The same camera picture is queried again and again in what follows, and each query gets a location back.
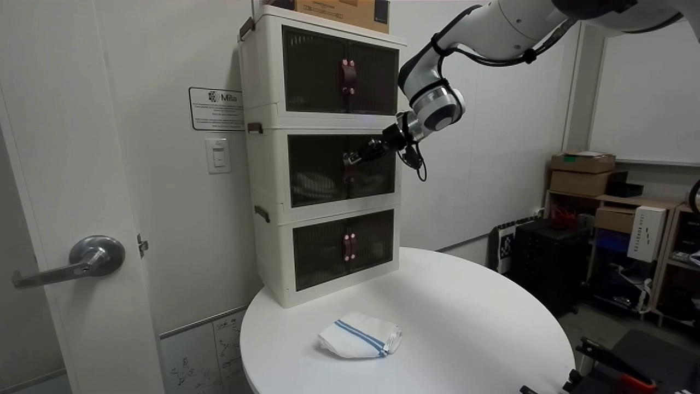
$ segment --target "label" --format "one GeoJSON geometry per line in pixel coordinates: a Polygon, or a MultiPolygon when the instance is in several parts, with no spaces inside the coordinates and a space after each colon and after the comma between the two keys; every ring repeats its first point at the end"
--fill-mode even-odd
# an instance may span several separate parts
{"type": "Polygon", "coordinates": [[[190,87],[190,119],[197,131],[245,131],[238,90],[190,87]]]}

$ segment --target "white cloth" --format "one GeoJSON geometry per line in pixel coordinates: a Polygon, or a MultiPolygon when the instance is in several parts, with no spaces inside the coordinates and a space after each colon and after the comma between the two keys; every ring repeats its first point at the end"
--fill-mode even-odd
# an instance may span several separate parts
{"type": "Polygon", "coordinates": [[[398,351],[400,337],[393,322],[348,314],[326,326],[316,343],[342,358],[382,358],[398,351]]]}

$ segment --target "robotic arm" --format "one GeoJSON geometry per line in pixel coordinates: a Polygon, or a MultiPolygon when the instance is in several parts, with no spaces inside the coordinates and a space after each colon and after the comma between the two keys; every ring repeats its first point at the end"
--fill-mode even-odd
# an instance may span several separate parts
{"type": "Polygon", "coordinates": [[[398,72],[398,87],[412,109],[400,112],[381,138],[348,157],[348,164],[391,151],[424,179],[417,142],[454,125],[464,100],[441,76],[441,62],[454,52],[505,67],[532,63],[580,20],[622,33],[647,33],[687,17],[700,38],[700,0],[490,0],[451,20],[398,72]]]}

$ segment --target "black drawer front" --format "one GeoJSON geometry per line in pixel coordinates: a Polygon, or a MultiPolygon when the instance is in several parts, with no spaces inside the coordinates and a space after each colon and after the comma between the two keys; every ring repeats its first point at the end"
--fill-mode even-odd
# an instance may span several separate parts
{"type": "Polygon", "coordinates": [[[395,113],[398,51],[281,27],[289,112],[395,113]]]}
{"type": "Polygon", "coordinates": [[[395,157],[346,167],[344,157],[371,135],[290,135],[290,206],[393,193],[395,157]]]}
{"type": "Polygon", "coordinates": [[[298,291],[391,260],[393,210],[292,229],[298,291]]]}

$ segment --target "white cabinet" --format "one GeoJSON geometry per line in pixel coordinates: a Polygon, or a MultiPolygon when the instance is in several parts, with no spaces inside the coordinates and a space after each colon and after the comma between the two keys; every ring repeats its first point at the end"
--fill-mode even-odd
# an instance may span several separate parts
{"type": "Polygon", "coordinates": [[[241,39],[258,274],[284,307],[398,268],[395,157],[346,164],[393,122],[398,49],[274,7],[241,39]]]}

